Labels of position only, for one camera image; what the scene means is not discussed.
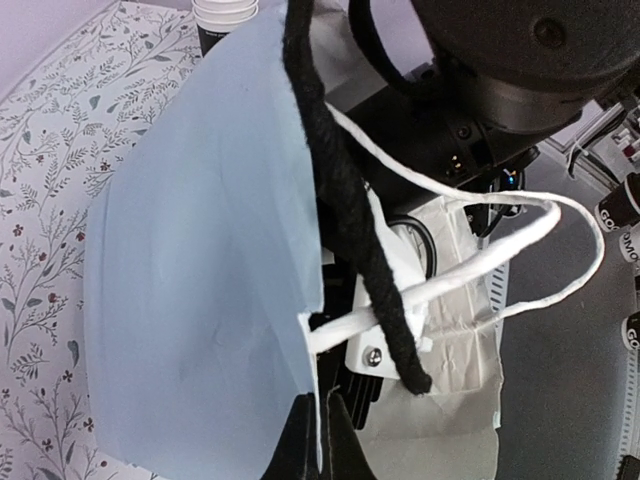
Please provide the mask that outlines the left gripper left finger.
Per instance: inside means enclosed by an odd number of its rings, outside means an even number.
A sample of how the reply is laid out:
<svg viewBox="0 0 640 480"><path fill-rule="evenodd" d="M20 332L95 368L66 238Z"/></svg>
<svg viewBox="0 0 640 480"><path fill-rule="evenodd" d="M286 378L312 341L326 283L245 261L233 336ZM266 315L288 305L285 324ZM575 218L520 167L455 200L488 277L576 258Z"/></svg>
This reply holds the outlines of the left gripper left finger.
<svg viewBox="0 0 640 480"><path fill-rule="evenodd" d="M273 457L261 480L319 478L316 409L312 394L298 395L291 407Z"/></svg>

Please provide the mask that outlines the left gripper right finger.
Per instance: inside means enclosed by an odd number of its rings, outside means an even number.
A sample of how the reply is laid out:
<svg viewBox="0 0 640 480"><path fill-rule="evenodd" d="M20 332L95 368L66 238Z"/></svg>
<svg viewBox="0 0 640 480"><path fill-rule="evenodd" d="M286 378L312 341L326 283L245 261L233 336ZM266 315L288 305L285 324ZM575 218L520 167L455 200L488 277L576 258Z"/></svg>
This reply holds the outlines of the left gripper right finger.
<svg viewBox="0 0 640 480"><path fill-rule="evenodd" d="M325 479L376 480L355 433L342 396L327 398Z"/></svg>

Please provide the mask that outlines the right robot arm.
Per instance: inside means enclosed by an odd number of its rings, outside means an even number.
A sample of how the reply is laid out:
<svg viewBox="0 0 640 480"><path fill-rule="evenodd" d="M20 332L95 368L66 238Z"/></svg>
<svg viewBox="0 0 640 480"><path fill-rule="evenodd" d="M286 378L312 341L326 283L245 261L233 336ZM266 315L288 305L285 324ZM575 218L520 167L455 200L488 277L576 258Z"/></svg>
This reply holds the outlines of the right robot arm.
<svg viewBox="0 0 640 480"><path fill-rule="evenodd" d="M353 1L354 39L399 93L446 103L515 139L522 151L569 124L582 107L614 104L639 86L639 5L635 1L416 1L437 73L408 81L376 31L371 7ZM287 6L283 62L313 165L323 232L362 276L404 387L430 391L401 295L375 233L363 173L329 111L314 64L311 1Z"/></svg>

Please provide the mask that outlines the stack of paper cups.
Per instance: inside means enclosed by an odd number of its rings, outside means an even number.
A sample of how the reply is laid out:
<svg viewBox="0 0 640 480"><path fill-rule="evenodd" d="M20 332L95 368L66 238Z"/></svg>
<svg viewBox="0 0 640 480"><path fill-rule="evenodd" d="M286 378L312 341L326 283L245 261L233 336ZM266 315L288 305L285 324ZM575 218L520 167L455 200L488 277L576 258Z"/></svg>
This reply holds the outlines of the stack of paper cups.
<svg viewBox="0 0 640 480"><path fill-rule="evenodd" d="M258 0L193 0L192 13L202 56L258 12Z"/></svg>

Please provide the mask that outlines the light blue paper bag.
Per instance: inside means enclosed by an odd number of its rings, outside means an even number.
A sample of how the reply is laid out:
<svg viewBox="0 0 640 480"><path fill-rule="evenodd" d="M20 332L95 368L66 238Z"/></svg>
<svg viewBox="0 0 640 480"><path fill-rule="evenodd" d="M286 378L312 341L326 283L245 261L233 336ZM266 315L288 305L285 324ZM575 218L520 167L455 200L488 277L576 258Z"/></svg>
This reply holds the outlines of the light blue paper bag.
<svg viewBox="0 0 640 480"><path fill-rule="evenodd" d="M98 445L166 479L261 479L306 394L315 397L318 479L327 473L327 398L337 392L320 386L314 346L321 327L349 312L355 275L320 225L283 62L290 2L204 57L88 212L84 335ZM448 206L543 210L464 261L465 274L510 260L574 206L547 192L446 186L326 105L345 137ZM432 442L356 435L376 479L436 477Z"/></svg>

